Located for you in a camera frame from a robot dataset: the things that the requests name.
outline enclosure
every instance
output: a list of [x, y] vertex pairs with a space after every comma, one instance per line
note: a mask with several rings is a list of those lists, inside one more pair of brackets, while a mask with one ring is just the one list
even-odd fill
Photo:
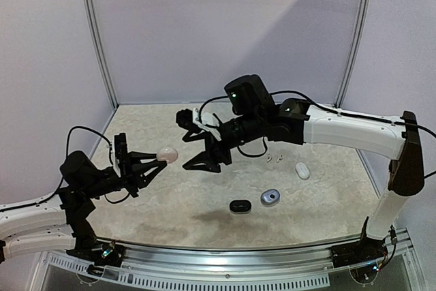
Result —
[[[435, 129], [435, 0], [1, 3], [1, 204], [56, 189], [74, 125], [109, 139], [125, 132], [130, 151], [171, 146], [179, 158], [138, 198], [94, 200], [89, 223], [96, 234], [129, 249], [120, 269], [107, 267], [98, 281], [84, 272], [86, 261], [65, 252], [27, 254], [0, 265], [0, 290], [66, 283], [71, 290], [361, 289], [348, 268], [332, 267], [328, 247], [358, 238], [386, 188], [387, 158], [331, 144], [267, 142], [264, 157], [233, 149], [233, 163], [219, 174], [185, 170], [204, 144], [183, 142], [176, 114], [257, 74], [269, 92], [296, 90], [374, 115], [410, 110]], [[206, 108], [222, 121], [234, 117], [226, 99]], [[420, 137], [430, 172], [435, 141]], [[75, 149], [98, 168], [110, 165], [106, 144], [93, 134], [75, 131]], [[246, 153], [262, 149], [260, 139], [243, 146]], [[298, 162], [309, 179], [296, 174]], [[436, 288], [434, 178], [403, 208], [396, 256], [368, 289]], [[280, 203], [262, 206], [261, 193], [273, 188]], [[250, 200], [251, 212], [231, 213], [235, 199]]]

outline metal frame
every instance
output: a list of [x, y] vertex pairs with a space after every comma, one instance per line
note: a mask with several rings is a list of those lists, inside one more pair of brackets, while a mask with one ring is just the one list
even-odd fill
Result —
[[118, 100], [116, 98], [115, 88], [112, 83], [112, 78], [109, 74], [108, 63], [106, 61], [102, 39], [100, 38], [100, 33], [97, 25], [97, 18], [95, 16], [94, 3], [93, 0], [84, 0], [84, 7], [87, 13], [89, 29], [91, 32], [91, 37], [93, 39], [95, 55], [97, 56], [97, 61], [100, 67], [100, 72], [102, 74], [103, 83], [108, 93], [109, 101], [114, 109], [119, 106]]
[[347, 65], [345, 66], [345, 72], [342, 78], [341, 85], [336, 96], [335, 106], [337, 108], [342, 107], [345, 95], [347, 93], [350, 78], [352, 76], [354, 63], [358, 54], [360, 39], [362, 38], [362, 32], [364, 27], [365, 17], [367, 15], [369, 0], [359, 0], [358, 12], [356, 22], [354, 24], [354, 33], [352, 40], [352, 47], [349, 51], [347, 58]]
[[[412, 290], [425, 290], [406, 229], [397, 234], [396, 256], [403, 255]], [[329, 286], [328, 274], [348, 270], [333, 268], [330, 246], [355, 241], [358, 235], [331, 244], [303, 245], [284, 249], [198, 250], [120, 243], [127, 247], [121, 268], [105, 268], [102, 281], [147, 290], [310, 290]], [[30, 290], [40, 290], [49, 265], [93, 277], [86, 273], [90, 262], [62, 251], [43, 253]]]

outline black camera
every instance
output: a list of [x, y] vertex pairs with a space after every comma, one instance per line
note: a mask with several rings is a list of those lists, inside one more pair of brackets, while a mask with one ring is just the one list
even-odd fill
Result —
[[268, 112], [275, 107], [273, 97], [258, 75], [244, 75], [224, 87], [235, 115], [251, 114], [254, 110]]

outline vent grille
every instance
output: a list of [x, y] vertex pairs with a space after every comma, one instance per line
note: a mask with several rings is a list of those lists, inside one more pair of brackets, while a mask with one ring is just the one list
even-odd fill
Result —
[[[51, 254], [50, 264], [74, 273], [80, 273], [89, 277], [87, 274], [88, 265], [75, 258], [68, 258], [57, 254]], [[328, 274], [317, 274], [310, 277], [293, 278], [281, 281], [265, 282], [191, 282], [175, 279], [162, 279], [145, 276], [139, 273], [119, 272], [117, 280], [100, 278], [104, 281], [135, 286], [147, 290], [155, 291], [288, 291], [288, 290], [312, 290], [330, 286]]]
[[62, 269], [67, 269], [76, 273], [87, 273], [88, 266], [77, 262], [75, 259], [64, 258], [53, 255], [50, 259], [50, 264]]
[[287, 290], [312, 290], [330, 286], [328, 274], [312, 277], [289, 279], [281, 282], [187, 282], [168, 281], [141, 276], [134, 273], [126, 273], [119, 276], [119, 283], [147, 290], [157, 291], [287, 291]]

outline small white object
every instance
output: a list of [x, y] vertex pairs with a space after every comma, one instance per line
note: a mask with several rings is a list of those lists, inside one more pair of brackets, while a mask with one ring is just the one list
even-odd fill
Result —
[[311, 173], [305, 163], [297, 163], [295, 165], [295, 171], [302, 180], [307, 180], [311, 176]]
[[172, 147], [165, 147], [157, 152], [156, 158], [160, 162], [166, 161], [168, 164], [171, 164], [177, 160], [178, 152]]

